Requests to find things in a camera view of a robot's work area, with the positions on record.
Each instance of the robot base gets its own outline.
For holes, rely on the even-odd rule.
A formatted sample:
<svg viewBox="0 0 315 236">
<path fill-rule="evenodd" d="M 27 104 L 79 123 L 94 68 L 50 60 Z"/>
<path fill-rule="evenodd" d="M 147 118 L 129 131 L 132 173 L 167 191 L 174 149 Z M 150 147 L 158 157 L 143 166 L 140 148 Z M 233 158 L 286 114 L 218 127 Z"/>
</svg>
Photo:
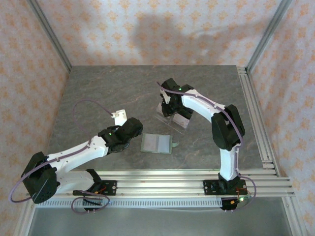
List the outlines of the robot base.
<svg viewBox="0 0 315 236">
<path fill-rule="evenodd" d="M 206 179 L 203 181 L 205 195 L 247 195 L 245 180 L 239 176 L 227 181 L 219 173 L 219 179 Z"/>
</svg>

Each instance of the clear plastic stand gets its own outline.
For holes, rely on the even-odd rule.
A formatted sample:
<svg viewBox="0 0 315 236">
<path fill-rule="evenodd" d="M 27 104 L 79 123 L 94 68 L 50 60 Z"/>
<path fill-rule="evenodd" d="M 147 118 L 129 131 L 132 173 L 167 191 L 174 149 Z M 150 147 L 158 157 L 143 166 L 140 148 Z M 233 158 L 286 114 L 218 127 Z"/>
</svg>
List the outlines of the clear plastic stand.
<svg viewBox="0 0 315 236">
<path fill-rule="evenodd" d="M 165 123 L 166 125 L 170 126 L 171 128 L 175 129 L 177 132 L 181 134 L 186 133 L 186 129 L 189 124 L 189 119 L 186 119 L 185 117 L 181 116 L 180 114 L 175 114 L 170 117 L 165 117 L 162 112 L 162 105 L 161 103 L 158 104 L 156 109 L 156 118 L 158 118 L 160 121 Z"/>
</svg>

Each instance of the gray marble table surface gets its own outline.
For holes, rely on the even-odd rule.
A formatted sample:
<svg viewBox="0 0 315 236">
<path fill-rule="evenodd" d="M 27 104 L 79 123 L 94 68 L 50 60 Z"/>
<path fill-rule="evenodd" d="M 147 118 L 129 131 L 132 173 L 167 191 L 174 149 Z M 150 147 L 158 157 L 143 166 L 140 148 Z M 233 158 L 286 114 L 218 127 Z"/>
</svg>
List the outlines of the gray marble table surface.
<svg viewBox="0 0 315 236">
<path fill-rule="evenodd" d="M 179 85 L 189 84 L 211 100 L 235 105 L 246 134 L 239 155 L 240 169 L 261 168 L 262 163 L 247 110 L 236 66 L 74 66 L 69 76 L 56 118 L 48 153 L 59 152 L 88 140 L 73 122 L 72 108 L 81 99 L 93 99 L 111 112 L 125 109 L 127 116 L 139 119 L 144 133 L 172 135 L 179 142 L 172 154 L 140 152 L 142 137 L 131 140 L 120 153 L 90 161 L 78 169 L 153 170 L 153 169 L 219 169 L 220 151 L 212 140 L 211 124 L 193 113 L 184 134 L 156 118 L 161 102 L 156 81 L 174 78 Z M 114 121 L 100 107 L 83 102 L 77 105 L 76 117 L 92 136 L 113 126 Z"/>
</svg>

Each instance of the wall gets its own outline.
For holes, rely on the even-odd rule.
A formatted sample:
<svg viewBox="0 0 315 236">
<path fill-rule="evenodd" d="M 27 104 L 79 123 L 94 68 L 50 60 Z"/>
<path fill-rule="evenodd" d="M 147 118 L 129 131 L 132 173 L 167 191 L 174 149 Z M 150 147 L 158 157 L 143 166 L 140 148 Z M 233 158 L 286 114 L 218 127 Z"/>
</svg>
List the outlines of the wall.
<svg viewBox="0 0 315 236">
<path fill-rule="evenodd" d="M 293 1 L 252 78 L 285 175 L 315 235 L 315 6 Z"/>
<path fill-rule="evenodd" d="M 45 151 L 67 71 L 25 0 L 0 1 L 0 235 L 22 205 L 7 200 L 31 156 Z M 25 195 L 21 187 L 14 196 Z"/>
<path fill-rule="evenodd" d="M 73 65 L 246 66 L 280 0 L 39 0 Z"/>
</svg>

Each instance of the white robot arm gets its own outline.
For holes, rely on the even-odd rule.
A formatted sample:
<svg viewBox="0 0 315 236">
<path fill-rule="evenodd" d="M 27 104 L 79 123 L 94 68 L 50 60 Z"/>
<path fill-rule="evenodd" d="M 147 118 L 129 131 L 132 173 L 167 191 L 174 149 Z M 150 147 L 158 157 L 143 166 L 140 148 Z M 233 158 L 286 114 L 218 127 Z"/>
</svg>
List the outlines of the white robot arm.
<svg viewBox="0 0 315 236">
<path fill-rule="evenodd" d="M 115 126 L 102 130 L 85 143 L 47 156 L 42 152 L 33 155 L 22 176 L 40 164 L 51 162 L 23 180 L 34 203 L 42 203 L 55 193 L 74 189 L 87 189 L 88 192 L 94 193 L 106 186 L 93 169 L 70 171 L 93 159 L 123 151 L 129 146 L 130 140 L 140 135 L 143 130 L 139 120 L 127 119 L 125 110 L 112 113 L 112 118 L 115 120 Z"/>
<path fill-rule="evenodd" d="M 233 105 L 225 106 L 216 103 L 199 94 L 189 85 L 180 87 L 172 78 L 161 85 L 160 94 L 163 98 L 164 116 L 178 113 L 189 119 L 192 112 L 196 111 L 212 124 L 213 140 L 220 148 L 221 167 L 218 186 L 214 183 L 209 187 L 216 194 L 233 193 L 235 188 L 243 183 L 238 173 L 238 150 L 241 146 L 239 136 L 242 139 L 245 129 L 237 108 Z M 225 114 L 230 116 L 237 131 Z"/>
</svg>

